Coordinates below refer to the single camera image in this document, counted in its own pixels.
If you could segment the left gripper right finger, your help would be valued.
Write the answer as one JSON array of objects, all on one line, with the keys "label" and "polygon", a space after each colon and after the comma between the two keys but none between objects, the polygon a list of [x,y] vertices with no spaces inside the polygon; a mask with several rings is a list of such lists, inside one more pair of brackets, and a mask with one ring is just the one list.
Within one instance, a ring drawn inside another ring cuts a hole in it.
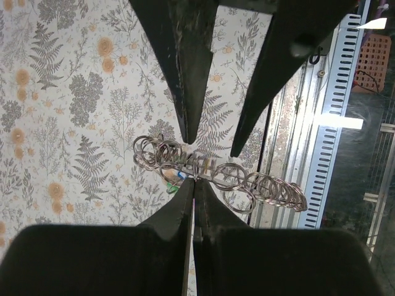
[{"label": "left gripper right finger", "polygon": [[194,185],[198,295],[381,295],[361,243],[342,230],[255,229]]}]

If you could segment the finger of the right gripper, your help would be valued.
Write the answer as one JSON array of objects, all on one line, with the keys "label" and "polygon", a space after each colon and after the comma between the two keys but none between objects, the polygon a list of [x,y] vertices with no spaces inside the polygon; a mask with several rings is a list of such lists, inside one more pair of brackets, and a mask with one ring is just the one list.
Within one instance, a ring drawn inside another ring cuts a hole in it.
[{"label": "finger of the right gripper", "polygon": [[168,84],[183,142],[192,144],[213,58],[218,2],[135,0],[131,6]]},{"label": "finger of the right gripper", "polygon": [[235,132],[238,157],[260,115],[320,43],[356,6],[355,1],[279,1],[252,74]]}]

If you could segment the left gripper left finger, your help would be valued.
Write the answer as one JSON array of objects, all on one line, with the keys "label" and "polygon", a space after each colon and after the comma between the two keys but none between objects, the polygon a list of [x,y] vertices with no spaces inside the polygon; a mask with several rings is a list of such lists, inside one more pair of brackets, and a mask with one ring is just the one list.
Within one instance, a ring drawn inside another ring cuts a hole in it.
[{"label": "left gripper left finger", "polygon": [[2,295],[186,295],[194,181],[137,226],[36,224],[1,263]]}]

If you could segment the large metal keyring with keys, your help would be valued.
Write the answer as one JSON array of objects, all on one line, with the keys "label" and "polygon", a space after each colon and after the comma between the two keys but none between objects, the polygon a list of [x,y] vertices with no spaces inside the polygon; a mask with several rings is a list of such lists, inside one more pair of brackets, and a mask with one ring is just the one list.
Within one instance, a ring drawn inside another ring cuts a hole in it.
[{"label": "large metal keyring with keys", "polygon": [[188,153],[179,142],[164,139],[161,134],[156,138],[137,137],[133,152],[136,165],[155,172],[166,184],[180,188],[184,180],[177,176],[179,171],[187,179],[208,181],[222,192],[225,205],[236,213],[250,214],[259,202],[295,212],[307,210],[306,197],[296,183],[261,172],[250,173],[235,163],[218,163],[216,158]]}]

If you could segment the key with green tag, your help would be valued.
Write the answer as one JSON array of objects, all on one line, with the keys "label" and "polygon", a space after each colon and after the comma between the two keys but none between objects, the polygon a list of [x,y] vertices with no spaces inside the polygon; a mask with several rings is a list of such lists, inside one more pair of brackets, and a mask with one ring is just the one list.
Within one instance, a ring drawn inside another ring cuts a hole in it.
[{"label": "key with green tag", "polygon": [[167,194],[175,194],[179,190],[178,186],[175,186],[171,183],[167,183]]}]

